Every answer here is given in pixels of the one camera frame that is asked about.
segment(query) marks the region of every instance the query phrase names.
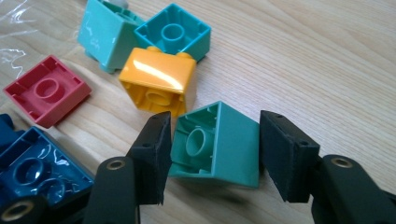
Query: yellow building block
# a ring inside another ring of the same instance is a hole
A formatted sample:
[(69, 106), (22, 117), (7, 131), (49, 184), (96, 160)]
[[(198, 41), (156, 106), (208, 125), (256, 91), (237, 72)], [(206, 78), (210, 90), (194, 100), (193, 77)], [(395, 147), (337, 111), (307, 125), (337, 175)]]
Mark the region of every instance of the yellow building block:
[(178, 117), (192, 108), (196, 61), (187, 53), (162, 53), (156, 47), (134, 48), (119, 80), (137, 108)]

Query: toy building block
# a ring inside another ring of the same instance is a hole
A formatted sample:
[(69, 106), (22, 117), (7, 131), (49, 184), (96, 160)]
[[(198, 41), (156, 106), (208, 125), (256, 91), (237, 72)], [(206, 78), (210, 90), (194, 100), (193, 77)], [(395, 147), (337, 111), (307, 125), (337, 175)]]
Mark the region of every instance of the toy building block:
[(32, 121), (49, 128), (84, 100), (91, 88), (50, 55), (4, 92)]
[(17, 140), (24, 131), (14, 132), (14, 123), (8, 114), (0, 115), (0, 153)]
[(108, 73), (121, 69), (137, 41), (134, 29), (143, 23), (132, 11), (103, 0), (89, 0), (78, 33), (78, 43)]
[(140, 48), (155, 46), (169, 54), (186, 52), (197, 62), (209, 52), (210, 31), (210, 26), (176, 4), (134, 30)]
[(223, 102), (177, 119), (169, 176), (259, 186), (259, 124)]
[(28, 195), (43, 195), (54, 205), (92, 183), (91, 175), (36, 127), (0, 154), (0, 205)]
[(194, 102), (196, 61), (187, 53), (162, 53), (155, 47), (135, 48), (119, 80), (137, 108), (153, 113), (186, 113)]

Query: plastic wrap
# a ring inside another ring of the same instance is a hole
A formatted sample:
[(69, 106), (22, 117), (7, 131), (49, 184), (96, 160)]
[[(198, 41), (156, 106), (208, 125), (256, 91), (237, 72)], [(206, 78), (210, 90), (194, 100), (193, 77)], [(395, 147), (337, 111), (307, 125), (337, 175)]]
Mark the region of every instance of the plastic wrap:
[[(78, 47), (86, 1), (0, 0), (0, 77), (3, 89), (50, 54), (66, 58)], [(0, 96), (0, 106), (5, 96)]]

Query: wooden table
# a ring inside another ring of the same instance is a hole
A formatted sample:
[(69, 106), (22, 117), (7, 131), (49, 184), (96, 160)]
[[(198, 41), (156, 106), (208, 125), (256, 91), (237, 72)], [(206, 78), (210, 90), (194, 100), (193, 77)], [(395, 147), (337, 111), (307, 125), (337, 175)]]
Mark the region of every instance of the wooden table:
[[(396, 193), (396, 4), (394, 1), (175, 1), (212, 27), (198, 63), (194, 108), (216, 101), (259, 121), (283, 114), (321, 144), (320, 155), (359, 162)], [(147, 20), (170, 1), (129, 1)], [(48, 132), (95, 172), (124, 155), (149, 112), (84, 55), (77, 35), (86, 1), (0, 1), (0, 87), (54, 54), (93, 88)], [(0, 95), (17, 129), (34, 125)], [(168, 179), (164, 206), (143, 206), (143, 223), (313, 223), (310, 204), (283, 203), (264, 172), (259, 189)]]

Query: light blue building block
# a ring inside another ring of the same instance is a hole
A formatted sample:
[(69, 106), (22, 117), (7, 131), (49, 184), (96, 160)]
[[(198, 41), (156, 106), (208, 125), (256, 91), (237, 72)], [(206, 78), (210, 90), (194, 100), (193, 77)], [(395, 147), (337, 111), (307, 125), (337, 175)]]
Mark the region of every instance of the light blue building block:
[(210, 26), (171, 4), (134, 32), (142, 49), (155, 46), (168, 54), (186, 52), (198, 62), (209, 52), (210, 31)]
[(132, 11), (103, 0), (89, 0), (85, 8), (78, 43), (108, 73), (122, 69), (137, 47), (134, 29), (144, 21)]
[(177, 119), (169, 176), (259, 186), (259, 123), (223, 102)]

